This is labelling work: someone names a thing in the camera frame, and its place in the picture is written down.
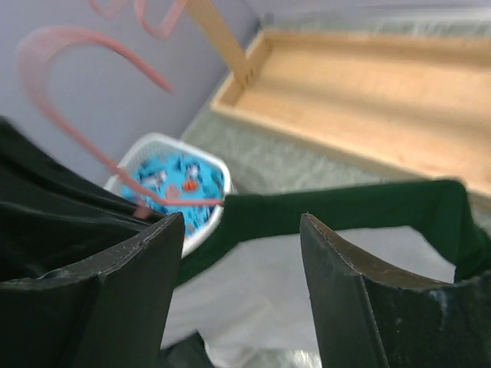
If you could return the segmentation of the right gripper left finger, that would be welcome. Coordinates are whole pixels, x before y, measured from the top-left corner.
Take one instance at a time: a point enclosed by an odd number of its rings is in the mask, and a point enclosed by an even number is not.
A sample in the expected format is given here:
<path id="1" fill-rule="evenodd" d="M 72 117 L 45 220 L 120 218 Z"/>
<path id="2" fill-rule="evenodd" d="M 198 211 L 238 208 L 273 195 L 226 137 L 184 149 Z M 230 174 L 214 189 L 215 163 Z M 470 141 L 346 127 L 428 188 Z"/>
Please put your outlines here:
<path id="1" fill-rule="evenodd" d="M 40 278 L 1 284 L 3 367 L 157 367 L 183 250 L 179 213 Z"/>

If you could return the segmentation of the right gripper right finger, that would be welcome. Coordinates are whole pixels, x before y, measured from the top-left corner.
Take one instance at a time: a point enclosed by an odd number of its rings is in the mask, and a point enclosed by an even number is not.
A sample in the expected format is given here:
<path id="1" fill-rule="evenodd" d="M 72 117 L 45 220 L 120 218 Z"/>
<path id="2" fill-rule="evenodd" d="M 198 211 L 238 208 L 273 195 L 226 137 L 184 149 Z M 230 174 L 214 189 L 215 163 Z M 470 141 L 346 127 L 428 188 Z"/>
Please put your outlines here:
<path id="1" fill-rule="evenodd" d="M 405 271 L 304 214 L 300 239 L 325 367 L 488 367 L 489 273 L 448 284 Z"/>

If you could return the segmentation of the green and white t shirt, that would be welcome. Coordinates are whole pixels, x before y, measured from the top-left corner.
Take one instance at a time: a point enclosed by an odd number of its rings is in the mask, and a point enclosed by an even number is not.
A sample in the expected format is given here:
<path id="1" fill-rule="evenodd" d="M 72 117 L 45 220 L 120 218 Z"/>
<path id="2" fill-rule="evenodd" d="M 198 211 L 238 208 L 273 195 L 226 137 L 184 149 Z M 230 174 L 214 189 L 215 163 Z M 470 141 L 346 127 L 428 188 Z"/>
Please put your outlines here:
<path id="1" fill-rule="evenodd" d="M 1 284 L 43 277 L 170 216 L 136 218 L 135 208 L 1 122 Z M 209 365 L 220 367 L 240 366 L 259 349 L 319 352 L 302 260 L 304 214 L 426 278 L 455 284 L 490 275 L 490 238 L 457 181 L 231 195 L 213 233 L 181 255 L 160 349 L 200 334 Z"/>

